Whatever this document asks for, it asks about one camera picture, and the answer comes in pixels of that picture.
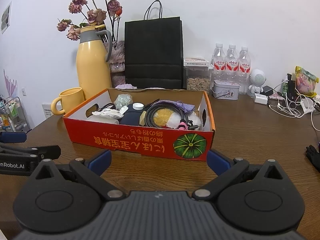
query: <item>plastic water bottle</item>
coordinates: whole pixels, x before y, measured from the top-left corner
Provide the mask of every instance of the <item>plastic water bottle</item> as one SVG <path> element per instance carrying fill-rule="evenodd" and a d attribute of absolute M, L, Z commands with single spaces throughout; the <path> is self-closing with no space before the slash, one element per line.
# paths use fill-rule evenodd
<path fill-rule="evenodd" d="M 214 80 L 223 79 L 223 73 L 226 68 L 226 62 L 225 62 L 226 54 L 224 54 L 222 47 L 223 47 L 223 44 L 216 43 L 216 48 L 212 54 L 211 65 L 213 67 L 213 72 L 212 72 L 210 87 L 213 87 Z"/>
<path fill-rule="evenodd" d="M 237 73 L 239 70 L 239 59 L 236 53 L 236 46 L 229 45 L 229 49 L 226 55 L 226 70 L 224 75 L 226 76 L 225 80 L 237 82 Z"/>
<path fill-rule="evenodd" d="M 248 47 L 241 47 L 239 54 L 239 93 L 244 95 L 247 93 L 249 86 L 249 75 L 250 75 L 251 59 L 248 54 Z"/>

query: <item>yellow mug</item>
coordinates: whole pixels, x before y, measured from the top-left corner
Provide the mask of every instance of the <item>yellow mug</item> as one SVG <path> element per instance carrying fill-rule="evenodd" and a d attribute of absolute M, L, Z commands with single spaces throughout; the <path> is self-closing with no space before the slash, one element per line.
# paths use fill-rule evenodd
<path fill-rule="evenodd" d="M 61 101 L 62 110 L 57 109 L 57 103 L 59 101 Z M 82 88 L 70 88 L 61 92 L 59 97 L 52 101 L 51 112 L 56 115 L 62 115 L 70 112 L 82 102 L 84 102 Z"/>

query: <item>snack bag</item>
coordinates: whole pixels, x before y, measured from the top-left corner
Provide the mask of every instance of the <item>snack bag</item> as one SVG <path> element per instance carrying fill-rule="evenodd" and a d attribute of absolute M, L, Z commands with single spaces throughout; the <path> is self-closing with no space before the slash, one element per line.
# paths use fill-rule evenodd
<path fill-rule="evenodd" d="M 309 97 L 315 97 L 316 83 L 319 83 L 319 78 L 306 71 L 304 68 L 296 66 L 296 89 L 301 93 Z"/>

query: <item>red bottle label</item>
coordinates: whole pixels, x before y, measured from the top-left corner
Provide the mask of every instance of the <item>red bottle label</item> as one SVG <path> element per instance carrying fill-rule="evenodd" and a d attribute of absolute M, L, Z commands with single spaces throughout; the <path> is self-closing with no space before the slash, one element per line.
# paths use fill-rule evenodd
<path fill-rule="evenodd" d="M 226 68 L 226 62 L 220 61 L 220 60 L 215 61 L 215 62 L 214 62 L 214 68 L 215 68 L 215 69 L 218 69 L 218 70 L 225 70 L 225 68 Z"/>
<path fill-rule="evenodd" d="M 234 60 L 228 60 L 227 61 L 227 70 L 233 70 L 238 71 L 239 68 L 239 62 Z"/>
<path fill-rule="evenodd" d="M 244 73 L 250 72 L 250 64 L 242 63 L 240 64 L 240 71 Z"/>

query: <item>orange cardboard box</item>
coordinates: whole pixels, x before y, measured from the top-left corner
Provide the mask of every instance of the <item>orange cardboard box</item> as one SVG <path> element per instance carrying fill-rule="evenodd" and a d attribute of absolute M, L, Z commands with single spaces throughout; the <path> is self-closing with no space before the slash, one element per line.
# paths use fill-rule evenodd
<path fill-rule="evenodd" d="M 130 94 L 133 102 L 144 105 L 156 99 L 195 105 L 203 125 L 199 131 L 161 129 L 88 121 L 92 111 L 114 102 L 119 94 Z M 204 91 L 144 89 L 106 89 L 63 116 L 72 142 L 142 155 L 206 161 L 215 134 L 209 98 Z"/>

